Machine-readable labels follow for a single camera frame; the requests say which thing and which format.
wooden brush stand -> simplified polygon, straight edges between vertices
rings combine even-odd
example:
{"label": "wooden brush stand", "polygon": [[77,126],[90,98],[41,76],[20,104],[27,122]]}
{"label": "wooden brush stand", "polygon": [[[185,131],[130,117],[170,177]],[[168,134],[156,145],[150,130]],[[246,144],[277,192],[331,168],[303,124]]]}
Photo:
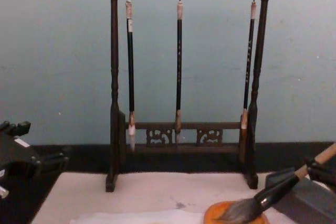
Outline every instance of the wooden brush stand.
{"label": "wooden brush stand", "polygon": [[[248,107],[247,137],[242,137],[242,123],[237,122],[182,122],[182,130],[194,130],[197,141],[194,144],[176,144],[173,141],[174,122],[136,123],[137,129],[146,130],[146,144],[138,144],[135,153],[235,153],[250,188],[256,189],[258,176],[255,168],[255,130],[257,122],[257,97],[263,56],[267,5],[269,0],[261,0],[257,45],[254,58],[251,101]],[[111,0],[111,75],[112,105],[110,114],[110,170],[106,179],[106,191],[114,191],[126,153],[131,152],[126,145],[128,122],[118,105],[118,0]],[[238,144],[224,144],[223,130],[240,130]]]}

white felt mat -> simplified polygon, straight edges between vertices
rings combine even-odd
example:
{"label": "white felt mat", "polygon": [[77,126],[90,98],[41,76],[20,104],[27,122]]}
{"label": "white felt mat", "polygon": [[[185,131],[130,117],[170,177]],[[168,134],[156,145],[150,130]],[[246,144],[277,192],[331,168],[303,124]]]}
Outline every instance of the white felt mat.
{"label": "white felt mat", "polygon": [[[118,176],[115,192],[106,193],[106,175],[63,173],[33,224],[198,224],[214,203],[253,197],[265,176],[259,175],[258,190],[250,190],[241,174],[126,174]],[[270,223],[294,223],[274,209],[265,214]]]}

gray wall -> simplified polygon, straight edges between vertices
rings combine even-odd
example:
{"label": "gray wall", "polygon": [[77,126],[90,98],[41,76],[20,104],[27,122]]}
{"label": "gray wall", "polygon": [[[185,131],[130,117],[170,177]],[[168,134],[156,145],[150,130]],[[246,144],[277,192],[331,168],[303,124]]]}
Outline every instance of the gray wall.
{"label": "gray wall", "polygon": [[[136,119],[173,121],[177,0],[132,1]],[[182,119],[239,120],[251,0],[183,2]],[[128,114],[124,3],[119,101]],[[0,121],[31,121],[24,137],[30,144],[108,143],[109,0],[0,4]],[[270,0],[258,142],[335,140],[335,6],[336,0]],[[224,137],[237,141],[236,132]]]}

wooden post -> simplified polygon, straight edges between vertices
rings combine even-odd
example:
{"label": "wooden post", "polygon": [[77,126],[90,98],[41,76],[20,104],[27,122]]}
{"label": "wooden post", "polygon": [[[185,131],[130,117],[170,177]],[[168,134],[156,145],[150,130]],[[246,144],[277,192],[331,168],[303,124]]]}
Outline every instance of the wooden post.
{"label": "wooden post", "polygon": [[253,82],[251,92],[251,102],[248,108],[247,119],[247,141],[246,141],[246,158],[244,173],[247,179],[247,184],[251,189],[257,189],[258,176],[255,165],[255,140],[256,140],[256,123],[257,123],[257,97],[259,89],[259,77],[261,73],[261,63],[264,50],[265,29],[267,18],[268,0],[261,0],[260,18],[258,27],[257,46],[254,60]]}
{"label": "wooden post", "polygon": [[111,0],[111,76],[112,104],[110,112],[110,170],[106,178],[106,191],[114,191],[120,169],[119,160],[119,105],[118,105],[118,0]]}

white label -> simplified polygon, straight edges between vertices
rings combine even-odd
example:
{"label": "white label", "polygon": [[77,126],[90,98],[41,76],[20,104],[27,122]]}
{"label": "white label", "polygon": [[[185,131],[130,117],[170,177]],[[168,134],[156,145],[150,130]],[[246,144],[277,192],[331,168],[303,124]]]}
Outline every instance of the white label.
{"label": "white label", "polygon": [[128,32],[133,32],[133,21],[131,19],[128,20]]}
{"label": "white label", "polygon": [[30,145],[27,144],[25,141],[23,141],[23,140],[21,140],[21,139],[19,139],[19,138],[16,138],[14,141],[15,141],[16,143],[22,145],[24,148],[27,148],[27,147],[30,146]]}

